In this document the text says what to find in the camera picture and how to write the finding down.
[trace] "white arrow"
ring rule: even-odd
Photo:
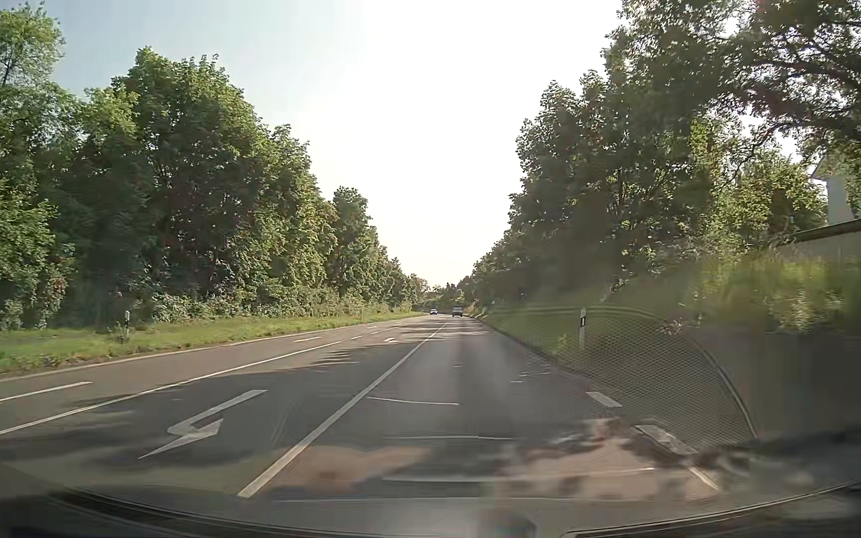
[[[169,444],[167,444],[163,447],[156,448],[155,450],[152,450],[148,454],[145,454],[144,456],[139,457],[139,459],[147,458],[148,456],[154,456],[156,454],[161,454],[165,450],[171,450],[172,448],[178,448],[179,446],[185,446],[189,443],[193,443],[195,441],[200,441],[201,439],[206,439],[208,437],[211,437],[212,435],[217,435],[218,429],[221,428],[221,422],[224,420],[223,418],[220,418],[220,419],[216,420],[215,422],[211,422],[207,426],[202,426],[201,428],[195,428],[194,426],[192,426],[192,424],[194,424],[195,422],[198,422],[202,418],[211,416],[211,415],[215,414],[216,412],[222,411],[224,409],[228,409],[228,408],[232,407],[233,405],[237,405],[237,404],[239,404],[245,400],[249,400],[249,399],[254,398],[254,397],[260,395],[261,393],[265,393],[265,392],[266,391],[257,391],[257,390],[247,391],[245,394],[234,397],[234,398],[228,400],[227,402],[225,402],[223,404],[218,404],[218,405],[212,407],[211,409],[203,410],[203,411],[199,412],[198,414],[196,414],[195,416],[193,416],[192,418],[189,418],[188,420],[182,420],[178,424],[175,424],[174,426],[168,428],[169,434],[181,435],[180,437],[178,437],[177,439],[175,439],[174,441],[170,442]]]

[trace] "building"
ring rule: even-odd
[[[788,258],[821,258],[827,261],[861,259],[861,208],[853,214],[847,200],[846,178],[820,163],[813,178],[826,183],[827,226],[797,232],[779,247]]]

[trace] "grass verge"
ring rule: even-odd
[[[232,318],[182,324],[152,324],[132,331],[127,342],[88,329],[43,329],[0,332],[0,374],[30,373],[114,357],[199,348],[266,336],[382,322],[422,315],[387,312],[326,318]]]

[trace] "white lane marking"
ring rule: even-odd
[[[388,439],[483,439],[490,441],[512,441],[513,437],[490,437],[487,435],[400,435]]]
[[[41,391],[34,391],[31,393],[25,393],[23,395],[15,395],[14,397],[0,398],[0,403],[6,402],[8,400],[14,400],[15,398],[33,397],[35,395],[41,395],[42,393],[50,393],[52,391],[61,391],[62,389],[70,389],[71,387],[80,387],[82,385],[88,385],[90,383],[92,383],[92,382],[91,381],[79,381],[78,383],[69,383],[68,385],[62,385],[60,387],[51,387],[50,389],[42,389]]]
[[[217,346],[207,346],[205,348],[178,349],[176,351],[162,351],[161,353],[150,353],[148,355],[139,355],[137,357],[126,357],[124,359],[115,359],[113,361],[103,361],[100,363],[92,363],[89,365],[71,366],[71,367],[66,367],[66,368],[60,368],[60,369],[49,371],[49,372],[28,373],[26,375],[17,375],[14,377],[3,377],[0,379],[0,383],[7,383],[9,381],[20,381],[22,379],[30,379],[32,377],[41,377],[43,375],[53,375],[54,373],[68,373],[68,372],[74,372],[76,370],[84,370],[86,368],[95,368],[95,367],[99,367],[99,366],[109,366],[109,365],[116,365],[116,364],[120,364],[120,363],[128,363],[131,361],[139,361],[142,359],[153,359],[155,357],[164,357],[166,355],[178,355],[181,353],[190,353],[192,351],[207,351],[209,349],[216,349],[216,348],[230,348],[232,346],[243,346],[245,344],[254,344],[256,342],[264,342],[265,340],[277,340],[278,338],[288,338],[289,336],[304,336],[305,334],[315,334],[318,332],[330,332],[332,330],[341,330],[343,328],[353,328],[353,327],[361,326],[361,325],[363,325],[363,324],[337,326],[337,327],[332,327],[332,328],[319,328],[316,330],[306,330],[304,332],[292,332],[290,334],[279,334],[278,336],[265,336],[262,338],[254,338],[251,340],[242,340],[241,342],[232,342],[229,344],[219,344]],[[374,327],[376,327],[376,325],[365,327],[365,328],[374,328]]]
[[[637,424],[633,427],[642,432],[644,435],[653,439],[657,443],[663,445],[667,450],[673,452],[674,454],[678,454],[680,456],[691,456],[698,453],[696,449],[690,447],[685,442],[676,438],[676,435],[667,432],[659,426],[654,426],[652,424]],[[683,466],[686,467],[687,471],[690,471],[698,479],[700,479],[702,483],[705,483],[712,489],[719,491],[719,484],[717,484],[716,481],[711,479],[706,473],[697,469],[691,463],[684,463]]]
[[[264,394],[266,392],[267,391],[263,391],[263,390],[247,391],[245,394],[238,395],[237,397],[234,397],[225,403],[221,403],[221,404],[218,404],[218,405],[216,405],[210,409],[203,410],[203,411],[199,412],[198,414],[196,414],[195,416],[193,416],[192,418],[189,418],[187,420],[182,420],[178,424],[175,424],[174,426],[171,426],[170,428],[167,429],[167,432],[169,434],[181,435],[179,438],[166,444],[165,446],[162,446],[162,447],[156,448],[155,450],[152,450],[151,452],[149,452],[148,454],[145,454],[144,456],[139,456],[139,459],[147,458],[148,456],[154,456],[156,454],[161,454],[162,452],[164,452],[166,450],[171,450],[172,448],[178,448],[179,446],[185,446],[189,443],[193,443],[195,441],[200,441],[201,439],[207,439],[208,437],[211,437],[213,435],[218,435],[218,430],[221,428],[221,423],[224,421],[223,418],[220,418],[220,419],[216,420],[215,422],[211,422],[209,424],[206,424],[205,426],[202,426],[201,428],[195,428],[194,426],[192,426],[192,424],[194,424],[195,422],[198,422],[202,418],[207,418],[207,417],[215,414],[216,412],[220,412],[224,409],[228,409],[228,408],[232,407],[233,405],[238,405],[239,403],[241,403],[245,400],[250,400],[251,398],[254,398],[254,397],[261,395],[261,394]]]
[[[346,412],[351,410],[351,408],[354,407],[355,404],[363,400],[364,397],[367,396],[367,393],[373,391],[377,385],[387,379],[391,373],[394,373],[394,371],[397,370],[398,367],[400,367],[400,365],[403,364],[405,360],[410,359],[411,355],[413,355],[417,351],[417,349],[420,349],[421,346],[424,345],[424,342],[430,340],[435,335],[437,335],[437,333],[440,332],[441,328],[444,328],[444,325],[441,325],[440,328],[434,331],[431,336],[424,338],[424,340],[422,340],[420,344],[414,346],[412,350],[408,351],[407,355],[404,355],[401,360],[394,363],[394,366],[390,367],[387,372],[382,373],[381,376],[375,379],[373,383],[366,386],[363,391],[360,391],[359,393],[357,393],[356,396],[348,400],[347,403],[341,406],[341,409],[336,410],[334,414],[327,418],[327,420],[321,422],[320,425],[317,426],[317,428],[315,428],[310,434],[305,435],[304,439],[299,441],[295,446],[291,447],[291,450],[284,453],[284,456],[280,457],[278,461],[272,463],[272,465],[265,469],[263,473],[258,475],[254,480],[251,481],[251,483],[246,485],[244,489],[239,491],[238,497],[244,497],[245,499],[249,499],[252,495],[255,495],[262,487],[264,487],[266,483],[269,483],[271,479],[275,477],[275,475],[280,473],[281,469],[284,469],[284,467],[287,466],[288,463],[290,463],[294,458],[297,458],[298,454],[303,452],[304,449],[310,446],[310,444],[313,443],[314,440],[317,439],[321,434],[323,434],[325,430],[330,428],[331,424],[337,422],[338,419],[344,416]]]
[[[400,402],[400,403],[421,403],[427,405],[460,405],[456,402],[419,402],[415,400],[395,400],[394,398],[377,398],[377,397],[367,397],[368,400],[383,400],[386,402]]]
[[[228,368],[225,370],[221,370],[220,372],[206,373],[205,375],[199,375],[197,377],[185,379],[184,381],[179,381],[177,383],[171,383],[170,385],[161,385],[161,387],[155,387],[154,389],[148,389],[147,391],[141,391],[140,393],[135,393],[134,395],[128,395],[127,397],[115,398],[112,400],[104,401],[102,403],[97,403],[95,405],[90,405],[90,406],[86,406],[86,407],[79,407],[78,409],[66,410],[66,412],[61,412],[59,414],[53,414],[52,416],[46,416],[45,418],[40,418],[39,420],[33,420],[32,422],[26,422],[24,424],[12,426],[11,428],[6,428],[5,430],[0,430],[0,435],[10,434],[12,432],[24,430],[24,429],[30,428],[32,426],[37,426],[39,424],[45,424],[46,422],[52,422],[53,420],[59,420],[60,418],[65,418],[66,416],[72,416],[73,414],[79,414],[80,412],[86,412],[87,410],[99,409],[99,408],[105,407],[106,405],[112,405],[112,404],[117,404],[119,402],[124,402],[124,401],[130,400],[132,398],[143,397],[144,395],[150,395],[152,393],[157,393],[159,391],[164,391],[166,389],[173,389],[174,387],[186,385],[188,383],[193,383],[195,381],[201,381],[202,379],[208,379],[209,377],[214,377],[216,375],[221,375],[223,373],[236,372],[239,370],[244,370],[245,368],[250,368],[252,366],[263,365],[264,363],[269,363],[270,361],[276,361],[278,359],[283,359],[285,357],[290,357],[292,355],[298,355],[300,353],[305,353],[307,351],[314,351],[315,349],[327,348],[328,346],[334,346],[335,344],[341,344],[341,340],[338,340],[337,342],[332,342],[330,344],[323,344],[323,345],[317,346],[315,348],[300,349],[298,351],[292,351],[290,353],[285,353],[283,355],[279,355],[277,357],[272,357],[270,359],[264,359],[264,360],[260,360],[257,362],[247,363],[247,364],[241,365],[241,366],[236,366],[234,368]]]
[[[613,398],[608,397],[603,393],[597,393],[595,391],[590,391],[586,393],[587,396],[597,400],[600,405],[604,405],[606,407],[623,407],[623,404],[614,400]]]

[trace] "bush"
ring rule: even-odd
[[[703,259],[631,280],[610,301],[687,322],[861,331],[861,261],[788,261],[774,250]]]

